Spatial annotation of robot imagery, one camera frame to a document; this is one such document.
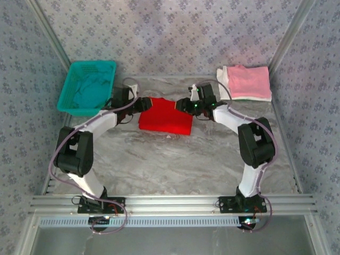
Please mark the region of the aluminium extrusion mounting rail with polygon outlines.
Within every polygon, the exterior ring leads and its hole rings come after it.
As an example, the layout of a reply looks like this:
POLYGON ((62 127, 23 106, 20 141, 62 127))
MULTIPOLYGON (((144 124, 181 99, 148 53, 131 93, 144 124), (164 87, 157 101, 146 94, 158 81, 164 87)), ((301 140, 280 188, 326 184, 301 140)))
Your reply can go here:
MULTIPOLYGON (((273 215, 316 214, 310 194, 268 194, 273 215)), ((71 195, 37 195, 29 213, 69 215, 77 212, 71 195)), ((218 197, 214 195, 126 195, 125 208, 130 216, 210 216, 219 215, 218 197)))

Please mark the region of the teal t-shirt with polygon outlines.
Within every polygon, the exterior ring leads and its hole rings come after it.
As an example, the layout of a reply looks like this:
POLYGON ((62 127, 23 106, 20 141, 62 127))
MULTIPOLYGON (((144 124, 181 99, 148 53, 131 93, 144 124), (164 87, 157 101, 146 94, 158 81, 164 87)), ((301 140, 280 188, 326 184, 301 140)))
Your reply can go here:
POLYGON ((77 82, 73 108, 101 108, 111 95, 112 71, 88 73, 77 82))

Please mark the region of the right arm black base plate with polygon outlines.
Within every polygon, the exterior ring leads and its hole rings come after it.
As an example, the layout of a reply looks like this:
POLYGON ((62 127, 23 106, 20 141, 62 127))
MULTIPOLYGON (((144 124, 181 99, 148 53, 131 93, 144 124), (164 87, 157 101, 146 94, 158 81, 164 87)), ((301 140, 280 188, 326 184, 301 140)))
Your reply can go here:
POLYGON ((245 198, 242 195, 219 197, 219 210, 224 213, 256 213, 267 212, 265 199, 255 195, 250 198, 245 198))

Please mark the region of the teal plastic basket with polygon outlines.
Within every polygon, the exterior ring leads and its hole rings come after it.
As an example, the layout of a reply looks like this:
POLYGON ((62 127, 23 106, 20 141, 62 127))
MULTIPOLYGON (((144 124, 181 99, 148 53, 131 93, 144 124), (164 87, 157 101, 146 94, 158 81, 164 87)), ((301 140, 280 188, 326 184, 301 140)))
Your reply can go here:
POLYGON ((96 115, 99 112, 99 110, 101 110, 104 107, 104 105, 101 108, 93 109, 73 108, 72 102, 77 88, 77 82, 88 73, 97 73, 101 71, 112 71, 111 89, 113 90, 116 62, 97 60, 97 61, 77 61, 72 63, 57 103, 57 109, 60 112, 69 113, 72 116, 96 115))

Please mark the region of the small black controller board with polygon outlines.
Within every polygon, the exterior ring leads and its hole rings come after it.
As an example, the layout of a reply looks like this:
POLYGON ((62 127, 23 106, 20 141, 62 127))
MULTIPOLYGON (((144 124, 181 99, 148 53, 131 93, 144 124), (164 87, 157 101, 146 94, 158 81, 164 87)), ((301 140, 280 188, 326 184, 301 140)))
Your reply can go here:
POLYGON ((88 219, 88 225, 92 231, 101 233, 108 228, 109 217, 91 216, 88 219))
POLYGON ((257 219, 256 217, 239 217, 239 222, 239 229, 252 232, 256 224, 260 222, 260 219, 257 219))

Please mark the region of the aluminium side rail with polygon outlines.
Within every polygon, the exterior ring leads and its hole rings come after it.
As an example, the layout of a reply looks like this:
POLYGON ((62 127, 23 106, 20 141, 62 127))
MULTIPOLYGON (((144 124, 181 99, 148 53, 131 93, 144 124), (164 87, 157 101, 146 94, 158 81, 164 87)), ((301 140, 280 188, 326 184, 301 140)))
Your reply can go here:
POLYGON ((45 196, 45 195, 50 195, 54 192, 56 185, 56 180, 51 177, 49 172, 47 172, 46 177, 44 179, 40 195, 45 196))
POLYGON ((299 178, 299 173, 296 169, 296 165, 295 165, 295 162, 294 162, 294 159, 293 159, 293 154, 292 154, 292 151, 290 149, 290 145, 289 145, 289 142, 288 142, 286 131, 284 129, 283 121, 281 120, 279 108, 278 108, 275 101, 273 101, 271 104, 272 104, 274 112, 275 112, 278 127, 279 127, 279 130, 280 130, 280 133, 281 133, 281 137, 283 139, 283 144, 284 144, 284 147, 285 147, 285 151, 286 151, 286 154, 287 154, 287 157, 288 157, 288 161, 289 161, 291 170, 294 173, 294 179, 295 179, 295 184, 297 186, 297 190, 298 190, 299 193, 304 193, 303 186, 302 186, 302 183, 301 183, 300 178, 299 178))

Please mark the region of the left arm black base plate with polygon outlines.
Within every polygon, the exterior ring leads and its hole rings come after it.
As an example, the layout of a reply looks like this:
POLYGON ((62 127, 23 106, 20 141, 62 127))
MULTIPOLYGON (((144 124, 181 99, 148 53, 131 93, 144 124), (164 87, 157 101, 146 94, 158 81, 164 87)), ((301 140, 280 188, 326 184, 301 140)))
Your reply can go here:
POLYGON ((124 214, 124 197, 108 197, 110 202, 102 202, 82 196, 78 202, 78 214, 124 214))

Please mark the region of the white folded t-shirt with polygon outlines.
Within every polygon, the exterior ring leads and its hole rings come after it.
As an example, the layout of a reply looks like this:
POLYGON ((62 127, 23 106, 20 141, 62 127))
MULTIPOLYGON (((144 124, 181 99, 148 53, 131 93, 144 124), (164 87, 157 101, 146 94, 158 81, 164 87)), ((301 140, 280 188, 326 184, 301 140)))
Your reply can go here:
POLYGON ((217 69, 216 78, 217 81, 221 83, 219 85, 220 98, 222 100, 232 99, 230 89, 228 86, 227 66, 223 66, 222 69, 217 69))

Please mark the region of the red t-shirt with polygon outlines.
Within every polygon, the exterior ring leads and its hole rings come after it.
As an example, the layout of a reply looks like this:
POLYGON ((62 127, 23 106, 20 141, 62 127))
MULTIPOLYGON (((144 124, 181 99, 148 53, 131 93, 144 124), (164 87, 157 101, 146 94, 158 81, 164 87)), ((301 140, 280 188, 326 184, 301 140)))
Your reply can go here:
POLYGON ((139 117, 139 129, 191 135, 193 116, 175 109, 175 102, 151 98, 152 107, 139 117))

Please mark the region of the grey metal lower panel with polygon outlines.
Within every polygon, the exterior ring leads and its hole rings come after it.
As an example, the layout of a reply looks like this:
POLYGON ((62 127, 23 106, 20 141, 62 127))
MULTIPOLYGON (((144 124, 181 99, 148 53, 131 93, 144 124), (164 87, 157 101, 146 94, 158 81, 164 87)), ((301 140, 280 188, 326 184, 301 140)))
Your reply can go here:
POLYGON ((229 227, 126 228, 94 235, 87 228, 42 228, 30 255, 316 255, 301 230, 243 233, 229 227))

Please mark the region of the aluminium corner post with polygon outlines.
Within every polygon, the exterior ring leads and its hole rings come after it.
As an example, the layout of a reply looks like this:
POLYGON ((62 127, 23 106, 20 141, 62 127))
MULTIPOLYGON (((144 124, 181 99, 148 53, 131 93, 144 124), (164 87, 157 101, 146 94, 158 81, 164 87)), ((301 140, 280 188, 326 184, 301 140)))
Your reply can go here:
POLYGON ((301 0, 292 20, 287 27, 279 45, 269 63, 269 74, 273 75, 278 69, 282 59, 284 58, 286 52, 290 48, 295 36, 301 29, 304 21, 306 20, 312 7, 315 5, 316 0, 301 0))
POLYGON ((37 23, 41 27, 44 35, 48 39, 52 49, 56 53, 57 57, 61 61, 62 66, 66 71, 69 70, 71 66, 71 62, 62 47, 61 42, 59 41, 56 33, 54 32, 52 26, 49 24, 47 17, 45 16, 43 9, 37 0, 25 0, 28 7, 32 10, 34 17, 37 20, 37 23))

